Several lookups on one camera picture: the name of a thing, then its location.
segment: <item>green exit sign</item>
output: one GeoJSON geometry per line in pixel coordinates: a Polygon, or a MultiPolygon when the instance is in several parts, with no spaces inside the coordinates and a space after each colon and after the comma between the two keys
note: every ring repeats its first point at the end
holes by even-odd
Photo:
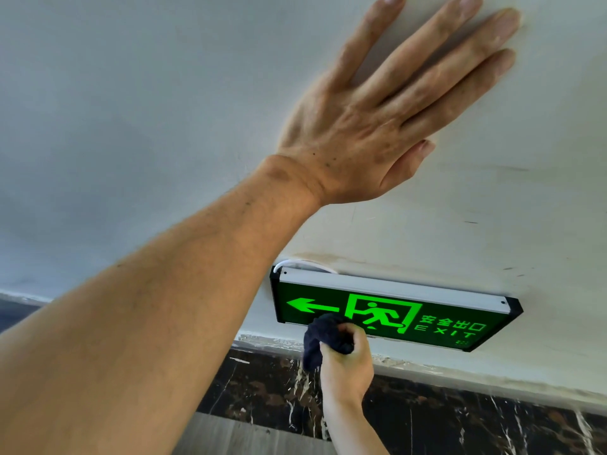
{"type": "Polygon", "coordinates": [[[270,273],[276,318],[307,325],[340,313],[374,337],[472,351],[523,309],[518,299],[318,271],[270,273]]]}

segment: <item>white cable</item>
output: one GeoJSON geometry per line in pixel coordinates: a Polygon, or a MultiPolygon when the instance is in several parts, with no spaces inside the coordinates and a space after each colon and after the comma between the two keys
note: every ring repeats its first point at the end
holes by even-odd
{"type": "Polygon", "coordinates": [[[326,271],[328,273],[333,273],[335,275],[338,274],[337,271],[335,271],[332,268],[329,268],[328,266],[324,266],[324,265],[321,265],[320,263],[312,262],[310,260],[301,260],[301,259],[298,259],[298,258],[289,258],[287,260],[283,260],[282,262],[278,262],[274,266],[274,273],[277,273],[278,270],[280,270],[282,267],[284,267],[286,265],[291,265],[291,264],[293,264],[293,265],[307,265],[307,266],[311,266],[311,267],[314,267],[314,268],[318,268],[318,269],[324,270],[324,271],[326,271]]]}

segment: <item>painted wall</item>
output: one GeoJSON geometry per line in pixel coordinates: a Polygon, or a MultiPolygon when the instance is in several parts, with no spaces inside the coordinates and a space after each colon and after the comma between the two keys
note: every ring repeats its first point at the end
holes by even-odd
{"type": "MultiPolygon", "coordinates": [[[[0,289],[55,297],[267,154],[373,0],[0,0],[0,289]]],[[[410,0],[368,68],[442,0],[410,0]]],[[[519,63],[381,199],[327,207],[284,256],[511,294],[464,354],[375,353],[607,394],[607,0],[487,0],[519,63]]],[[[243,331],[300,340],[262,286],[243,331]]]]}

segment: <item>person's right hand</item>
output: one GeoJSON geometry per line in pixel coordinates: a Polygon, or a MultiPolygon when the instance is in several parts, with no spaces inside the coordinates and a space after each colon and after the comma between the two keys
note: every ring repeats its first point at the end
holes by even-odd
{"type": "Polygon", "coordinates": [[[319,206],[376,198],[415,174],[435,148],[426,138],[457,118],[512,67],[499,50],[517,31],[520,13],[502,9],[442,60],[426,60],[481,8],[450,0],[360,85],[352,79],[398,17],[405,0],[377,0],[336,63],[310,89],[267,162],[295,177],[319,206]]]}
{"type": "Polygon", "coordinates": [[[374,375],[367,334],[359,326],[350,323],[340,324],[339,330],[352,334],[354,351],[340,354],[329,345],[321,343],[323,405],[360,408],[374,375]]]}

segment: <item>arrow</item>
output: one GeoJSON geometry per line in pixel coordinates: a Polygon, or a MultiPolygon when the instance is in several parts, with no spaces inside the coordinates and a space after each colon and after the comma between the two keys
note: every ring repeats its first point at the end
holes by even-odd
{"type": "Polygon", "coordinates": [[[286,303],[287,305],[291,305],[293,308],[306,313],[314,313],[311,308],[322,309],[324,311],[337,311],[339,313],[339,308],[337,308],[336,306],[314,305],[313,303],[310,303],[311,301],[314,301],[314,299],[296,298],[295,300],[291,300],[286,303]]]}

